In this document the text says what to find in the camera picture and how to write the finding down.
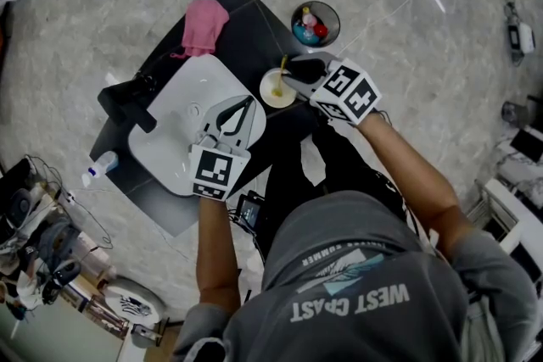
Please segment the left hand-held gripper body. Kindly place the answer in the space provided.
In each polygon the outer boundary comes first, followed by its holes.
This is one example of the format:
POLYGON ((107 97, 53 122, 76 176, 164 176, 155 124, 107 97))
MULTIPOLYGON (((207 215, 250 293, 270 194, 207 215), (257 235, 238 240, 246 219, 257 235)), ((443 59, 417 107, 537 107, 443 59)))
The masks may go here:
MULTIPOLYGON (((254 101, 255 118, 256 101, 252 96, 250 100, 254 101)), ((251 132, 248 136, 223 134, 224 128, 228 130, 237 124, 239 112, 222 128, 216 127, 222 102, 204 114, 195 142, 189 147, 189 180, 193 194, 224 202, 251 159, 248 150, 251 132)))

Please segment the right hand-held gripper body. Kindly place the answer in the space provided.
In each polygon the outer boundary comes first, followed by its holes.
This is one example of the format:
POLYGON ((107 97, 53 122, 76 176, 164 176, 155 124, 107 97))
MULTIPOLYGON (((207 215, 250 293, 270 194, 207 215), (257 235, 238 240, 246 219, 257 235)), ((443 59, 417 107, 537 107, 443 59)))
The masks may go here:
POLYGON ((348 58, 338 58, 327 52, 307 53, 295 58, 320 58, 327 63, 326 71, 320 73, 326 78, 308 85, 290 77, 291 59, 286 64, 283 81, 329 119, 357 126, 382 98, 370 75, 348 58))

